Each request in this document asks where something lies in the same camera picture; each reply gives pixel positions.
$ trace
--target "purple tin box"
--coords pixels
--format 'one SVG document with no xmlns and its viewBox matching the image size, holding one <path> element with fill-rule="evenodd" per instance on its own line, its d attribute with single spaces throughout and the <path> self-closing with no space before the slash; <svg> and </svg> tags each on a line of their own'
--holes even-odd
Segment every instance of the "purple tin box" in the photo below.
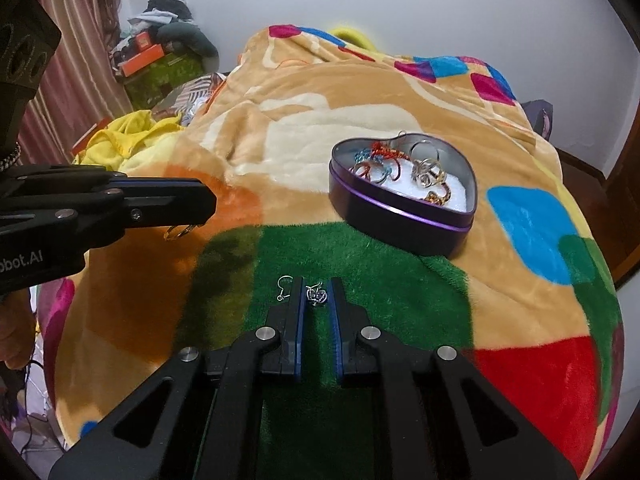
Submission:
<svg viewBox="0 0 640 480">
<path fill-rule="evenodd" d="M 422 160 L 438 149 L 442 168 L 466 189 L 466 212 L 413 198 L 351 172 L 357 152 L 382 140 L 390 148 Z M 444 140 L 425 134 L 388 139 L 347 139 L 336 144 L 329 163 L 329 199 L 347 224 L 377 240 L 421 256 L 454 256 L 471 229 L 478 203 L 476 176 L 466 157 Z"/>
</svg>

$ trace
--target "yellow towel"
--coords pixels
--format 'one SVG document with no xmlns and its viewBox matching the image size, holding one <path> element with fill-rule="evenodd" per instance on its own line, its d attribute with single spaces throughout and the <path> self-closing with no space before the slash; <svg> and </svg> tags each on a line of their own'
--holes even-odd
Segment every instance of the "yellow towel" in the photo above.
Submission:
<svg viewBox="0 0 640 480">
<path fill-rule="evenodd" d="M 98 164 L 110 171 L 143 148 L 153 146 L 161 137 L 180 132 L 180 115 L 156 122 L 151 110 L 138 110 L 120 117 L 89 140 L 85 150 L 78 153 L 74 164 Z"/>
</svg>

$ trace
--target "bed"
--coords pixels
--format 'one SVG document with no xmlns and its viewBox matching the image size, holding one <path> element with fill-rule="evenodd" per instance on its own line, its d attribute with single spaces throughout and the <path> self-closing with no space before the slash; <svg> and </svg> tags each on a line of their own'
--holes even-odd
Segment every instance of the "bed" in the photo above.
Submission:
<svg viewBox="0 0 640 480">
<path fill-rule="evenodd" d="M 332 146 L 401 130 L 446 140 L 476 172 L 474 226 L 451 261 L 366 237 L 329 202 Z M 45 359 L 69 442 L 172 352 L 260 326 L 280 276 L 341 276 L 375 323 L 421 348 L 463 349 L 579 476 L 593 468 L 620 391 L 620 310 L 555 150 L 495 68 L 275 25 L 249 40 L 187 129 L 119 170 L 199 178 L 218 209 L 173 242 L 161 228 L 132 230 L 62 282 L 60 337 Z M 298 388 L 267 391 L 258 477 L 373 478 L 370 399 L 335 384 L 326 310 L 308 315 L 316 364 Z"/>
</svg>

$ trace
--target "wooden floor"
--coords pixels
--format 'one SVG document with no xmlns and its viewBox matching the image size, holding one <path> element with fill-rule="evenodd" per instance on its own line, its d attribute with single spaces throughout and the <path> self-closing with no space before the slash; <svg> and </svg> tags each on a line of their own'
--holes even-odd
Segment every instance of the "wooden floor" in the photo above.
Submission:
<svg viewBox="0 0 640 480">
<path fill-rule="evenodd" d="M 616 214 L 615 204 L 609 203 L 600 182 L 590 174 L 561 162 L 564 185 L 574 196 L 591 227 L 593 238 L 600 246 L 610 270 L 626 258 L 625 229 Z"/>
</svg>

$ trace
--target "curtain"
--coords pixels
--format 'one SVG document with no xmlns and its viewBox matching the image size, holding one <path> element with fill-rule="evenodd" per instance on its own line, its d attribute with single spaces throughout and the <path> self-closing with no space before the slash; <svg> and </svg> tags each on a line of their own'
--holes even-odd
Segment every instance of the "curtain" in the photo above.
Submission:
<svg viewBox="0 0 640 480">
<path fill-rule="evenodd" d="M 21 160 L 66 164 L 72 146 L 93 124 L 131 111 L 107 54 L 120 33 L 120 0 L 39 2 L 62 31 L 62 41 L 22 119 Z"/>
</svg>

